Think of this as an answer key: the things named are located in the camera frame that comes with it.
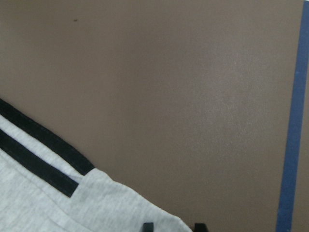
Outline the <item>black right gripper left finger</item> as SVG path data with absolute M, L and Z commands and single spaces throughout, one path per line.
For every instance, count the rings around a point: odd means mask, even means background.
M 142 232 L 154 232 L 154 223 L 153 222 L 143 223 Z

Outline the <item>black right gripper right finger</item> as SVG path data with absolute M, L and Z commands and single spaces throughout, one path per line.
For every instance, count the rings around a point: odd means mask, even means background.
M 208 228 L 205 223 L 195 223 L 194 232 L 208 232 Z

